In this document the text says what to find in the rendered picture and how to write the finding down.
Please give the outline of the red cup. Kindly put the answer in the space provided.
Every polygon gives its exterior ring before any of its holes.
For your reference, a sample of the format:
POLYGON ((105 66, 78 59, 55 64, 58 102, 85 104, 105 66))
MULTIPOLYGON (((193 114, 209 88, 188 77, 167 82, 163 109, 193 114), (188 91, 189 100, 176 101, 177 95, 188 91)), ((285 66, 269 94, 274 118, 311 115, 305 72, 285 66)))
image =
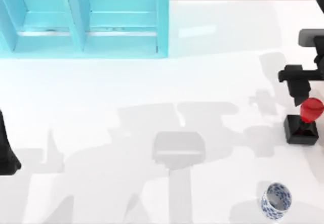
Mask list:
POLYGON ((300 106, 301 120, 311 123, 317 120, 324 112, 324 103, 317 98, 307 98, 300 106))

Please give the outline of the pale grey rounded box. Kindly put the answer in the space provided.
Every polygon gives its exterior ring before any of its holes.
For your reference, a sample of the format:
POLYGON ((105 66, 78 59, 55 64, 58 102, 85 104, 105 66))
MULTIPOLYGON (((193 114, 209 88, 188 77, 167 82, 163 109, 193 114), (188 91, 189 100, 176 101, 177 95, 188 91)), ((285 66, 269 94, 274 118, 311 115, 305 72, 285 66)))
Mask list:
POLYGON ((324 29, 301 29, 298 35, 298 45, 315 47, 314 38, 317 36, 324 36, 324 29))

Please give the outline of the blue and white cup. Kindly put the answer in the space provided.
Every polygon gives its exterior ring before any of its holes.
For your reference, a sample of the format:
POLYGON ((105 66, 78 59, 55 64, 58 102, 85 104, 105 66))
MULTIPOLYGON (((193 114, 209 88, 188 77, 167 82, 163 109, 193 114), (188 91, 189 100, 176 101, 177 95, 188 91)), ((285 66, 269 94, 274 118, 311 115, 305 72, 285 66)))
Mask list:
POLYGON ((263 214, 272 221, 279 221, 292 203, 290 190, 282 183, 271 183, 261 197, 263 214))

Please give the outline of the light blue rack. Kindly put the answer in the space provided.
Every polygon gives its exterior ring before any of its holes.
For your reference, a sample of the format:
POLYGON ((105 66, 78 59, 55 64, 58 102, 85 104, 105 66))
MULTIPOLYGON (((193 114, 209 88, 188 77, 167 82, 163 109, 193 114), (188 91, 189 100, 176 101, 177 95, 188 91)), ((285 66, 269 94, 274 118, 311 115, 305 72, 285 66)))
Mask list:
POLYGON ((170 0, 0 0, 0 58, 165 58, 170 0))

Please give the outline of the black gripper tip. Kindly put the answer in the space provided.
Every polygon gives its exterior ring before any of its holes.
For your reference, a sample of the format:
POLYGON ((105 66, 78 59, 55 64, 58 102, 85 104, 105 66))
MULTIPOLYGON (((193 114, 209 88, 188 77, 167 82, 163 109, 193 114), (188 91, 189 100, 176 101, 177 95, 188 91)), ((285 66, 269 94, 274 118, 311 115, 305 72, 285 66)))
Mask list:
POLYGON ((14 175, 21 167, 21 162, 10 146, 3 113, 0 110, 0 176, 14 175))

